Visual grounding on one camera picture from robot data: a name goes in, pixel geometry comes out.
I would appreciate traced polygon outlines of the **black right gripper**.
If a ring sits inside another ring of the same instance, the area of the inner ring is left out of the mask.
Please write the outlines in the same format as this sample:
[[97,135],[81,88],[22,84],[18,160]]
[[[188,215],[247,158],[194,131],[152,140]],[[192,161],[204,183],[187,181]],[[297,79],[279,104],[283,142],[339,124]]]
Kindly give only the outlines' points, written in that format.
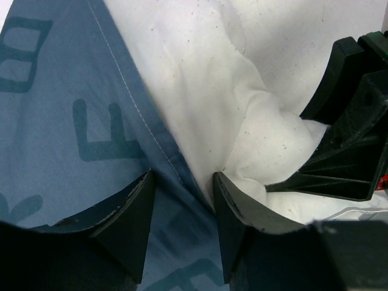
[[320,84],[300,117],[334,124],[349,105],[361,76],[381,70],[387,70],[387,32],[371,32],[357,42],[352,37],[335,41]]

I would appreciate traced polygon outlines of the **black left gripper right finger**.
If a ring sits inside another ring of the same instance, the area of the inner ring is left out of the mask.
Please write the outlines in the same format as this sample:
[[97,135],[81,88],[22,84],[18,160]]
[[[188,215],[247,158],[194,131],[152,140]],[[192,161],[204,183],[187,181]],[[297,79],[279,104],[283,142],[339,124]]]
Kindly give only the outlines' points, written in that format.
[[312,224],[303,226],[247,197],[224,174],[213,175],[224,281],[231,290],[345,290]]

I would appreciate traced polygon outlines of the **blue letter-print pillowcase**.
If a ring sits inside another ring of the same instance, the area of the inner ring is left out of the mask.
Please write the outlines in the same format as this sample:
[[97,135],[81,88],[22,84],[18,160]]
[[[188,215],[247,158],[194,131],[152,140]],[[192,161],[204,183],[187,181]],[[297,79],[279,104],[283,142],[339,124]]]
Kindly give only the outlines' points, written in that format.
[[1,31],[1,224],[57,222],[147,172],[135,290],[227,290],[214,216],[106,1],[13,1]]

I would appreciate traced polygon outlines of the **white pillow with print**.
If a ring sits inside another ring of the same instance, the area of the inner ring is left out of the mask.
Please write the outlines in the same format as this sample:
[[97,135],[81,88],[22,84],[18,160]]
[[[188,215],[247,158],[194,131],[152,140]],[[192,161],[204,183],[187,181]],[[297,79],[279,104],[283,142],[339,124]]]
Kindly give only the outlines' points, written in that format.
[[326,126],[300,113],[329,44],[378,28],[385,1],[106,1],[151,100],[213,202],[223,172],[299,223],[387,217],[387,196],[351,202],[265,187],[295,173]]

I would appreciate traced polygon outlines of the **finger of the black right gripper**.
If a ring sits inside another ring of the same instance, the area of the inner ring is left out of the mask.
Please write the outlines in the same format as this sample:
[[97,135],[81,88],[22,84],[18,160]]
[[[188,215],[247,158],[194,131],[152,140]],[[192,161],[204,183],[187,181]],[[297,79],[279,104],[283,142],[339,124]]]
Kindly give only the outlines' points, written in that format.
[[364,75],[310,159],[268,192],[368,201],[387,168],[387,73]]

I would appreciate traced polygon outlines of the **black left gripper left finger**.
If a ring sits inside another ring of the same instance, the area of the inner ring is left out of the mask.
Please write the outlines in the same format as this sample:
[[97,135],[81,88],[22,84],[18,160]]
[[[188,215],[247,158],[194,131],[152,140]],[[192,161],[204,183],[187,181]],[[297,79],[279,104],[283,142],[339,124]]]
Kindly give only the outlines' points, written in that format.
[[155,200],[147,172],[52,226],[1,224],[2,290],[135,290],[141,283]]

